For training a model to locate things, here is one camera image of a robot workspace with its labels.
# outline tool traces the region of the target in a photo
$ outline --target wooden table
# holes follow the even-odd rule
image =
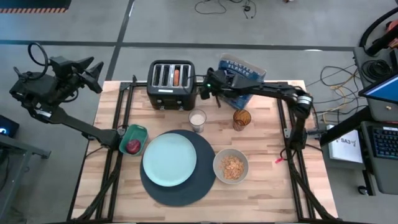
[[[289,81],[289,83],[305,87],[303,81]],[[95,118],[96,127],[103,129],[112,127],[119,84],[120,82],[105,82]],[[157,203],[144,190],[139,174],[141,157],[124,156],[114,221],[297,221],[288,166],[286,162],[275,163],[279,158],[279,152],[284,148],[276,100],[253,96],[246,107],[251,113],[252,122],[241,132],[232,128],[234,109],[226,103],[221,102],[221,108],[218,108],[214,98],[203,101],[198,96],[196,105],[198,109],[207,114],[205,130],[200,135],[213,146],[215,152],[234,148],[239,149],[247,156],[249,173],[246,179],[238,185],[227,185],[216,179],[211,190],[201,200],[185,207],[168,207]],[[146,89],[136,88],[129,124],[139,124],[148,129],[147,145],[166,131],[191,129],[188,113],[189,111],[153,110]],[[314,122],[310,117],[307,120],[307,128],[313,127]],[[319,147],[317,141],[309,139],[307,142]],[[88,152],[98,147],[97,142],[91,142]],[[337,217],[321,152],[307,147],[303,150],[303,156],[311,190],[328,212]],[[98,193],[105,157],[106,149],[103,149],[86,159],[72,218],[81,215]],[[304,214],[307,214],[302,192],[300,198]],[[107,199],[104,211],[108,210]]]

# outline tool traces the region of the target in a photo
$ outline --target toaster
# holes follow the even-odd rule
[[[152,62],[148,74],[147,94],[154,109],[192,110],[197,97],[195,67],[192,62]]]

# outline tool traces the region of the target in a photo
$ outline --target glass cup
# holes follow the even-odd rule
[[[194,132],[200,133],[204,130],[206,122],[206,113],[204,111],[193,110],[189,113],[188,118]]]
[[[237,110],[234,113],[233,122],[234,130],[242,131],[251,122],[251,115],[246,110]]]

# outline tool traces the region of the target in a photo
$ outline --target light blue plate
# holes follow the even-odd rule
[[[147,146],[143,166],[148,178],[155,184],[172,187],[186,181],[197,164],[192,143],[174,133],[162,134]]]

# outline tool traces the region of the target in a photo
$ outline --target concrete floor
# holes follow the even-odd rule
[[[247,20],[241,4],[225,0],[221,2],[227,7],[226,14],[208,16],[193,10],[196,0],[135,0],[121,40],[135,46],[147,45],[145,48],[121,47],[112,80],[130,80],[133,74],[139,80],[146,80],[149,64],[157,59],[191,60],[197,73],[204,73],[208,67],[216,67],[220,54],[227,52],[265,68],[267,80],[305,80],[309,84],[319,79],[326,65],[348,67],[354,64],[351,52],[336,50],[357,45],[367,26],[397,6],[394,0],[296,0],[288,4],[281,0],[253,1],[257,4],[257,16]],[[116,45],[124,14],[126,10],[129,12],[128,3],[129,0],[73,0],[65,14],[0,14],[0,94],[3,96],[0,114],[21,124],[18,139],[52,151],[49,160],[34,158],[31,161],[30,171],[19,189],[15,207],[24,212],[28,223],[65,221],[87,140],[64,126],[43,124],[30,118],[9,96],[8,91],[17,80],[13,66],[21,71],[40,68],[30,61],[26,45],[6,45],[2,40],[50,41],[50,45],[45,46],[49,56],[63,55],[74,60],[94,56],[95,62],[105,63],[99,79],[102,84],[115,49],[104,45]],[[208,2],[205,7],[216,6]],[[380,26],[372,37],[383,32]],[[195,45],[170,48],[166,43],[256,44],[263,49],[273,49],[276,45],[285,50],[199,49]],[[335,51],[297,50],[325,46]],[[324,75],[334,72],[337,71],[326,70]],[[327,81],[337,83],[347,77],[347,74],[338,73]],[[347,87],[355,90],[352,81]],[[308,91],[315,101],[338,98],[321,83],[311,85]],[[70,115],[92,123],[98,98],[85,88],[75,102],[63,107]],[[316,109],[337,105],[337,102],[317,104]],[[347,110],[355,106],[352,103]],[[335,168],[327,163],[340,218],[353,222],[396,223],[398,196],[379,192],[375,197],[359,195],[356,186],[363,184],[360,171]]]

